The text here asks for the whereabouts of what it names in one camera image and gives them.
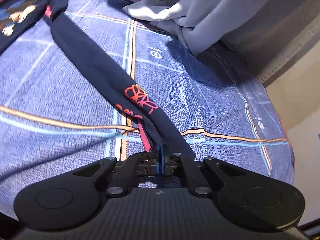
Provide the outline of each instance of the orange stripe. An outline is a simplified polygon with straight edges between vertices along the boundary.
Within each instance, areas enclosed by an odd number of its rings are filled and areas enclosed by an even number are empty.
[[[6,106],[0,106],[0,112],[11,114],[20,118],[24,118],[33,122],[44,123],[52,126],[58,126],[63,128],[70,128],[70,129],[120,129],[126,130],[130,132],[137,132],[137,128],[126,126],[126,125],[80,125],[68,122],[57,121],[49,118],[44,118],[32,114],[27,114],[19,110],[15,110]]]
[[[214,46],[212,46],[212,49],[214,50],[214,52],[215,52],[215,54],[217,55],[217,57],[218,57],[219,59],[221,59],[220,56],[218,55],[218,53],[217,53],[217,51],[216,51],[216,49],[215,49]],[[225,68],[225,66],[224,66],[223,64],[221,64],[221,66],[223,66],[223,68],[226,70],[227,74],[229,75],[230,79],[234,82],[234,84],[235,84],[235,86],[236,86],[236,82],[233,80],[233,78],[231,77],[231,75],[230,75],[230,73],[228,72],[228,70]],[[254,130],[255,136],[257,137],[257,139],[260,139],[260,136],[259,136],[259,134],[258,134],[258,132],[257,132],[256,126],[254,125],[254,122],[253,122],[253,120],[252,120],[252,118],[251,118],[251,116],[250,116],[248,102],[247,102],[247,100],[244,98],[244,96],[241,95],[241,93],[239,92],[238,89],[237,89],[237,92],[238,92],[239,96],[240,96],[240,97],[243,99],[243,101],[244,101],[246,115],[247,115],[247,117],[248,117],[248,119],[249,119],[249,121],[250,121],[250,123],[251,123],[251,125],[252,125],[252,128],[253,128],[253,130]],[[268,176],[270,176],[270,175],[271,175],[271,171],[272,171],[272,163],[271,163],[271,160],[270,160],[270,157],[269,157],[269,155],[268,155],[268,151],[267,151],[267,148],[265,147],[265,145],[262,146],[262,150],[263,150],[263,154],[264,154],[264,156],[265,156],[265,159],[266,159],[266,161],[268,162],[268,166],[269,166],[269,174],[268,174]]]
[[[134,23],[132,23],[132,22],[129,22],[129,21],[126,21],[126,20],[122,20],[122,19],[118,19],[118,18],[113,18],[113,17],[101,15],[101,14],[93,14],[93,13],[82,13],[82,12],[74,12],[74,11],[67,12],[67,13],[96,16],[96,17],[101,17],[101,18],[113,20],[113,21],[116,21],[116,22],[127,23],[127,24],[130,24],[130,25],[133,25],[133,26],[136,27],[136,28],[142,28],[142,29],[148,29],[148,30],[153,30],[153,31],[157,31],[157,32],[167,33],[166,31],[161,30],[161,29],[152,28],[152,27],[148,27],[148,26],[144,26],[144,25],[138,25],[138,24],[137,24],[137,21],[134,21]]]
[[[128,132],[124,132],[122,135],[127,136]],[[125,161],[127,158],[127,140],[121,139],[120,160]]]
[[[212,138],[223,138],[223,139],[228,139],[228,140],[240,140],[240,141],[246,141],[246,142],[278,142],[278,141],[287,141],[286,138],[276,138],[276,139],[251,139],[251,138],[245,138],[245,137],[239,137],[239,136],[231,136],[231,135],[224,135],[224,134],[214,134],[210,133],[203,128],[198,128],[198,129],[188,129],[184,132],[182,132],[182,136],[185,136],[187,134],[199,134],[199,133],[204,133],[204,135]]]
[[[131,60],[130,62],[130,66],[131,66],[131,69],[130,69],[130,76],[132,79],[134,79],[134,76],[135,76],[135,64],[136,64],[136,21],[133,22],[133,26],[132,26],[132,43],[130,44],[131,46],[131,51],[132,51],[132,54],[129,55],[129,59]],[[126,118],[126,123],[127,123],[127,126],[132,126],[132,121],[130,119],[130,117],[127,116]]]
[[[129,23],[132,24],[131,22],[128,22],[126,20],[122,20],[122,19],[118,19],[118,18],[112,18],[112,17],[108,17],[108,16],[104,16],[104,15],[100,15],[100,14],[93,14],[93,13],[82,13],[82,12],[69,12],[69,13],[74,13],[74,14],[80,14],[80,15],[91,15],[91,16],[97,16],[97,17],[101,17],[101,18],[105,18],[105,19],[109,19],[109,20],[113,20],[116,22],[123,22],[123,23]]]

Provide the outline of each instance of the light blue stripe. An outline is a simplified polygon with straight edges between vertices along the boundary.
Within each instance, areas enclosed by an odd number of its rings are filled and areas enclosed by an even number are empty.
[[[257,99],[258,99],[258,100],[260,101],[260,103],[261,103],[261,100],[260,100],[259,96],[257,95],[257,93],[254,91],[254,89],[253,89],[253,87],[252,87],[252,85],[251,85],[251,83],[250,83],[250,80],[248,81],[248,84],[249,84],[250,87],[251,87],[252,93],[257,97]],[[269,113],[269,111],[265,108],[264,104],[261,104],[261,105],[262,105],[263,109],[266,111],[266,113],[269,115],[270,119],[271,119],[271,120],[275,123],[275,125],[277,126],[277,128],[278,128],[281,136],[283,136],[284,134],[283,134],[283,132],[281,132],[281,129],[280,129],[280,127],[279,127],[279,124],[278,124],[278,123],[276,122],[276,120],[271,116],[271,114]]]
[[[252,123],[250,122],[250,120],[249,120],[248,114],[250,115],[250,108],[249,108],[249,104],[248,104],[247,100],[245,99],[245,96],[240,93],[239,88],[238,88],[236,82],[235,82],[235,81],[233,80],[233,78],[231,77],[231,75],[230,75],[229,71],[227,70],[227,68],[226,68],[220,61],[219,61],[219,63],[220,63],[220,65],[226,70],[226,72],[228,73],[228,76],[229,76],[229,78],[231,79],[231,81],[235,84],[236,90],[237,90],[238,94],[240,95],[240,98],[241,98],[241,99],[243,100],[243,102],[244,102],[244,112],[245,112],[245,116],[247,117],[247,121],[249,122],[249,124],[250,124],[250,126],[251,126],[251,131],[252,131],[253,135],[255,135],[255,133],[254,133],[254,131],[253,131],[253,126],[254,126],[254,124],[252,124]],[[271,174],[271,167],[268,165],[267,160],[266,160],[266,158],[265,158],[265,156],[264,156],[264,154],[263,154],[262,143],[258,143],[258,147],[260,148],[260,153],[261,153],[261,155],[262,155],[263,162],[264,162],[264,164],[265,164],[266,167],[267,167],[268,176],[270,176],[270,174]]]
[[[116,133],[109,133],[109,132],[96,132],[96,131],[51,131],[46,129],[41,129],[38,127],[33,127],[31,125],[27,125],[24,123],[16,122],[10,119],[7,119],[0,115],[0,122],[4,122],[10,125],[13,125],[18,128],[22,128],[24,130],[28,130],[31,132],[36,133],[43,133],[48,135],[90,135],[90,136],[96,136],[96,137],[105,137],[105,138],[120,138],[125,139],[132,142],[140,142],[140,138],[135,137],[129,137],[121,134]],[[238,142],[213,142],[213,141],[207,141],[205,138],[198,138],[198,139],[186,139],[187,143],[201,143],[206,142],[208,145],[229,145],[229,146],[245,146],[245,147],[261,147],[261,145],[287,145],[289,142],[272,142],[272,143],[238,143]]]
[[[122,57],[122,64],[121,67],[122,69],[125,69],[125,64],[127,62],[127,51],[128,51],[128,37],[129,37],[129,28],[130,24],[127,24],[127,31],[125,32],[125,41],[124,41],[124,52],[123,52],[123,57]],[[112,116],[112,124],[115,125],[117,124],[117,118],[118,118],[118,111],[114,108],[113,109],[113,116]],[[111,140],[108,139],[106,142],[106,148],[104,151],[104,157],[110,156],[110,151],[111,151]]]
[[[245,146],[245,147],[261,147],[261,145],[286,145],[289,142],[271,142],[271,143],[238,143],[238,142],[217,142],[217,141],[207,141],[205,138],[198,138],[198,139],[187,139],[187,143],[199,143],[199,142],[206,142],[208,145],[228,145],[228,146]]]
[[[46,130],[46,129],[41,129],[38,127],[33,127],[31,125],[27,125],[24,123],[16,122],[16,121],[7,119],[1,115],[0,115],[0,122],[4,122],[4,123],[10,124],[15,127],[22,128],[24,130],[28,130],[31,132],[44,133],[44,134],[48,134],[48,135],[90,135],[90,136],[103,137],[103,138],[120,138],[120,139],[126,139],[126,140],[133,141],[133,142],[141,142],[140,138],[129,137],[129,136],[124,136],[121,134],[110,133],[110,132]]]
[[[195,77],[195,74],[194,74],[194,72],[193,72],[193,69],[192,69],[191,65],[189,65],[189,68],[190,68],[190,72],[191,72],[192,76]],[[196,81],[196,79],[194,79],[194,82],[196,83],[196,86],[197,86],[197,88],[198,88],[201,96],[202,96],[203,99],[205,100],[209,111],[210,111],[211,114],[213,115],[213,124],[212,124],[212,127],[211,127],[211,130],[213,130],[213,128],[214,128],[215,125],[216,125],[216,121],[217,121],[216,113],[215,113],[214,110],[211,108],[211,106],[210,106],[209,101],[207,100],[207,98],[205,98],[204,93],[202,92],[202,90],[201,90],[198,82]],[[217,146],[216,146],[216,145],[213,145],[213,148],[214,148],[214,151],[215,151],[215,153],[216,153],[217,159],[220,159],[220,153],[219,153],[219,150],[218,150]]]
[[[103,17],[101,17],[101,16],[80,15],[80,14],[72,13],[72,12],[65,12],[65,14],[67,14],[67,15],[70,14],[70,15],[74,15],[74,16],[77,16],[77,17],[81,17],[81,18],[95,18],[95,19],[104,20],[104,21],[109,21],[109,22],[114,22],[114,23],[127,24],[127,23],[124,23],[124,22],[120,22],[120,21],[115,21],[115,20],[103,18]],[[141,31],[151,32],[151,33],[155,33],[155,34],[160,35],[160,36],[165,36],[165,37],[170,38],[170,40],[173,40],[172,36],[170,36],[169,33],[168,33],[167,35],[165,35],[165,34],[160,34],[160,33],[157,33],[156,31],[149,30],[149,29],[143,28],[143,27],[139,27],[139,25],[136,25],[136,28],[138,28],[138,29],[141,30]]]

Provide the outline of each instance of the pink trim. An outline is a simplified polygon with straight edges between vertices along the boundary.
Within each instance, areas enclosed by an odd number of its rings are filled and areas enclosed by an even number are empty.
[[[47,16],[48,18],[50,18],[51,13],[52,13],[51,8],[49,5],[47,5],[47,9],[45,10],[44,15]]]
[[[142,141],[142,144],[143,144],[143,147],[146,151],[150,151],[152,149],[152,146],[150,145],[150,142],[147,138],[147,135],[146,133],[144,132],[144,129],[142,127],[142,124],[141,124],[141,120],[138,119],[138,129],[139,129],[139,133],[140,133],[140,138],[141,138],[141,141]]]

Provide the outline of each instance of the circular pad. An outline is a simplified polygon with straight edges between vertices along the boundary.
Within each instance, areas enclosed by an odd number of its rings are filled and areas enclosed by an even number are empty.
[[[36,197],[39,206],[47,209],[63,208],[71,203],[72,193],[65,188],[51,188],[40,192]]]
[[[249,189],[244,197],[250,205],[259,209],[276,207],[282,201],[282,196],[279,192],[265,187]]]

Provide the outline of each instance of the blue bedsheet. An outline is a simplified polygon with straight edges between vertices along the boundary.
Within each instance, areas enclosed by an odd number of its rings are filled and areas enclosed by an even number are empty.
[[[166,112],[197,155],[293,182],[293,153],[263,86],[215,44],[195,58],[177,39],[129,18],[122,0],[69,0],[66,14]],[[25,186],[143,150],[40,20],[0,57],[0,212]]]

